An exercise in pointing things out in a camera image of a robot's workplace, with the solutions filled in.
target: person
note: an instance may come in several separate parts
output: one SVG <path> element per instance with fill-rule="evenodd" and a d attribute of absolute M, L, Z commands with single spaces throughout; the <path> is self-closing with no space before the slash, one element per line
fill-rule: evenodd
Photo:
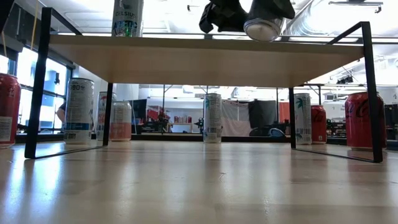
<path fill-rule="evenodd" d="M 65 110 L 67 109 L 67 102 L 64 102 L 57 110 L 56 114 L 62 123 L 65 122 Z"/>

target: energy drink can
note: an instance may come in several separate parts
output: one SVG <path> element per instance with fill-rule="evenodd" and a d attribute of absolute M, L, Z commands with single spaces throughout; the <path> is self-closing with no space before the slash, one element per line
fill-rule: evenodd
<path fill-rule="evenodd" d="M 111 141 L 131 140 L 131 105 L 128 101 L 116 101 L 112 105 Z"/>
<path fill-rule="evenodd" d="M 107 100 L 106 95 L 107 92 L 105 91 L 101 91 L 98 94 L 96 138 L 99 141 L 102 141 L 104 138 L 105 109 L 106 109 L 106 100 Z M 116 94 L 112 93 L 112 102 L 115 101 L 116 101 Z"/>
<path fill-rule="evenodd" d="M 93 129 L 94 82 L 71 78 L 68 84 L 65 135 L 67 144 L 88 144 Z"/>
<path fill-rule="evenodd" d="M 221 95 L 210 93 L 205 95 L 205 119 L 203 141 L 205 143 L 221 143 Z"/>
<path fill-rule="evenodd" d="M 309 93 L 296 93 L 294 95 L 294 113 L 296 124 L 296 144 L 311 144 L 311 96 Z"/>
<path fill-rule="evenodd" d="M 143 0 L 114 0 L 112 36 L 140 37 L 143 6 Z"/>

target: wooden tabletop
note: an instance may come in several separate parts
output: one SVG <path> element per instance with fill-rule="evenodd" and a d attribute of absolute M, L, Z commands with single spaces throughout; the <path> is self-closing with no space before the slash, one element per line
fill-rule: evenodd
<path fill-rule="evenodd" d="M 293 87 L 363 57 L 358 46 L 52 35 L 50 48 L 107 82 Z"/>

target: red can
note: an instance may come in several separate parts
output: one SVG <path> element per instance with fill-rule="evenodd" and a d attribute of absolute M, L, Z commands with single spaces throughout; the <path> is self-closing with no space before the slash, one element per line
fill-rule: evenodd
<path fill-rule="evenodd" d="M 347 146 L 353 149 L 372 149 L 371 121 L 369 115 L 368 93 L 348 95 L 345 103 Z M 377 95 L 380 144 L 387 147 L 386 120 L 384 118 L 384 102 Z"/>
<path fill-rule="evenodd" d="M 312 143 L 326 143 L 326 111 L 321 105 L 311 106 Z"/>
<path fill-rule="evenodd" d="M 0 148 L 15 144 L 20 98 L 17 77 L 0 73 Z"/>

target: green palm tree label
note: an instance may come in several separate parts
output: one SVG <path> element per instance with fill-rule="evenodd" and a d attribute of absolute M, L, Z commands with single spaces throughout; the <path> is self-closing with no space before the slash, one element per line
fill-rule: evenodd
<path fill-rule="evenodd" d="M 301 108 L 301 110 L 304 111 L 304 107 L 303 107 L 303 99 L 302 98 L 297 98 L 297 108 Z"/>

